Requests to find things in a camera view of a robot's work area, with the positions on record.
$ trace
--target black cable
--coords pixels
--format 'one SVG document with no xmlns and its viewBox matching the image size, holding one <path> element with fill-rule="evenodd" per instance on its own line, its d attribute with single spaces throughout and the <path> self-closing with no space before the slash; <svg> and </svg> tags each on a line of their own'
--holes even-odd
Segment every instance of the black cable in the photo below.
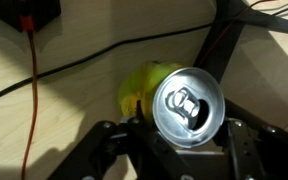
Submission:
<svg viewBox="0 0 288 180">
<path fill-rule="evenodd" d="M 286 12 L 286 11 L 288 11 L 288 8 L 282 9 L 282 10 L 280 10 L 280 11 L 272 14 L 272 16 L 277 16 L 277 15 L 279 15 L 279 14 L 282 14 L 283 12 Z"/>
<path fill-rule="evenodd" d="M 197 26 L 197 27 L 193 27 L 193 28 L 189 28 L 189 29 L 185 29 L 185 30 L 179 30 L 179 31 L 173 31 L 173 32 L 168 32 L 168 33 L 163 33 L 163 34 L 158 34 L 158 35 L 152 35 L 152 36 L 145 36 L 145 37 L 140 37 L 140 38 L 135 38 L 135 39 L 128 39 L 128 40 L 123 40 L 123 41 L 120 41 L 120 42 L 117 42 L 117 43 L 114 43 L 100 51 L 97 51 L 95 52 L 94 54 L 92 55 L 89 55 L 89 56 L 86 56 L 82 59 L 79 59 L 77 61 L 74 61 L 72 63 L 69 63 L 69 64 L 66 64 L 64 66 L 60 66 L 58 68 L 55 68 L 55 69 L 52 69 L 52 70 L 49 70 L 49 71 L 46 71 L 44 73 L 41 73 L 41 74 L 38 74 L 37 75 L 37 78 L 40 79 L 40 78 L 44 78 L 44 77 L 47 77 L 47 76 L 50 76 L 52 74 L 55 74 L 55 73 L 58 73 L 58 72 L 61 72 L 63 70 L 66 70 L 66 69 L 69 69 L 69 68 L 72 68 L 72 67 L 75 67 L 77 65 L 80 65 L 80 64 L 83 64 L 85 62 L 88 62 L 92 59 L 94 59 L 95 57 L 97 56 L 100 56 L 118 46 L 121 46 L 121 45 L 124 45 L 124 44 L 130 44 L 130 43 L 136 43 L 136 42 L 141 42 L 141 41 L 147 41 L 147 40 L 152 40 L 152 39 L 158 39 L 158 38 L 163 38 L 163 37 L 169 37 L 169 36 L 174 36 L 174 35 L 179 35 L 179 34 L 184 34 L 184 33 L 189 33 L 189 32 L 193 32 L 193 31 L 197 31 L 197 30 L 200 30 L 200 29 L 204 29 L 204 28 L 207 28 L 207 27 L 210 27 L 212 26 L 213 24 L 217 24 L 217 23 L 223 23 L 223 22 L 230 22 L 230 21 L 233 21 L 233 20 L 236 20 L 237 18 L 226 18 L 226 19 L 222 19 L 222 20 L 219 20 L 219 21 L 216 21 L 216 22 L 213 22 L 213 23 L 208 23 L 208 24 L 204 24 L 204 25 L 201 25 L 201 26 Z M 30 78 L 27 78 L 27 79 L 24 79 L 20 82 L 17 82 L 3 90 L 0 91 L 0 97 L 12 92 L 12 91 L 15 91 L 29 83 L 32 82 L 32 77 Z"/>
</svg>

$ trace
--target can opening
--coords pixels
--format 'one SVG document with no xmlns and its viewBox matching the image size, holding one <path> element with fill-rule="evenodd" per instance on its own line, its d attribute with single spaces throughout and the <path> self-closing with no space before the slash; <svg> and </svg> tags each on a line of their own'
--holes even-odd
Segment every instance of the can opening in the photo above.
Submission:
<svg viewBox="0 0 288 180">
<path fill-rule="evenodd" d="M 207 102 L 200 99 L 199 103 L 200 103 L 200 107 L 199 107 L 200 109 L 199 109 L 199 112 L 197 114 L 197 118 L 195 120 L 195 123 L 194 124 L 189 123 L 189 124 L 191 124 L 191 126 L 189 126 L 188 128 L 191 130 L 198 130 L 199 128 L 201 128 L 205 124 L 205 122 L 208 118 L 208 115 L 209 115 L 210 110 L 209 110 L 209 106 L 208 106 Z"/>
</svg>

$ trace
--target yellow object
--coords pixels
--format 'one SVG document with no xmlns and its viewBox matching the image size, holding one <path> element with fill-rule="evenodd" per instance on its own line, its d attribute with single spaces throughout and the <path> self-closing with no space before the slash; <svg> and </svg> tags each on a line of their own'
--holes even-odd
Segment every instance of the yellow object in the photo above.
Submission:
<svg viewBox="0 0 288 180">
<path fill-rule="evenodd" d="M 183 68 L 176 63 L 147 62 L 131 73 L 120 85 L 118 103 L 124 116 L 136 115 L 136 103 L 141 108 L 146 122 L 153 125 L 152 103 L 160 83 L 172 72 Z"/>
</svg>

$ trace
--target black metal frame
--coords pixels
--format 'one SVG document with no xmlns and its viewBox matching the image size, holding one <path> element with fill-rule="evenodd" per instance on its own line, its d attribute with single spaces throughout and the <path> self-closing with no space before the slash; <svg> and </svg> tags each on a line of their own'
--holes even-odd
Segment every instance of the black metal frame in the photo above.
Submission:
<svg viewBox="0 0 288 180">
<path fill-rule="evenodd" d="M 214 21 L 235 17 L 239 12 L 247 8 L 242 0 L 216 0 L 216 5 L 217 12 Z M 194 66 L 198 66 L 212 43 L 218 38 L 227 24 L 216 23 L 211 27 L 194 62 Z M 248 11 L 239 18 L 238 23 L 232 24 L 229 31 L 226 32 L 221 41 L 214 47 L 213 53 L 209 54 L 204 61 L 205 63 L 202 64 L 201 68 L 212 74 L 218 82 L 221 81 L 235 45 L 246 24 L 288 33 L 288 20 L 256 10 Z"/>
<path fill-rule="evenodd" d="M 232 102 L 226 105 L 230 118 L 213 138 L 223 153 L 177 152 L 141 116 L 118 126 L 101 121 L 49 179 L 102 179 L 122 154 L 138 179 L 288 179 L 288 133 Z"/>
</svg>

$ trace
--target hole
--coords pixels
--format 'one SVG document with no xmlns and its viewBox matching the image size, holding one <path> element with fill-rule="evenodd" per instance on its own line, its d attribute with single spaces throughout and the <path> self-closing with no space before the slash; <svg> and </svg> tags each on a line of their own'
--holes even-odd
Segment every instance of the hole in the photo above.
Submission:
<svg viewBox="0 0 288 180">
<path fill-rule="evenodd" d="M 199 102 L 200 102 L 200 110 L 197 114 L 196 124 L 193 126 L 192 130 L 197 130 L 201 128 L 205 124 L 209 115 L 210 110 L 207 102 L 204 100 L 199 100 Z"/>
<path fill-rule="evenodd" d="M 160 141 L 159 141 L 157 138 L 155 138 L 155 139 L 153 140 L 153 142 L 154 142 L 154 143 L 159 143 Z"/>
<path fill-rule="evenodd" d="M 170 151 L 169 151 L 168 149 L 166 149 L 166 148 L 163 148 L 162 151 L 163 151 L 164 154 L 168 154 L 168 153 L 170 152 Z"/>
<path fill-rule="evenodd" d="M 244 150 L 244 155 L 245 155 L 245 156 L 251 156 L 251 153 L 248 152 L 247 150 Z"/>
</svg>

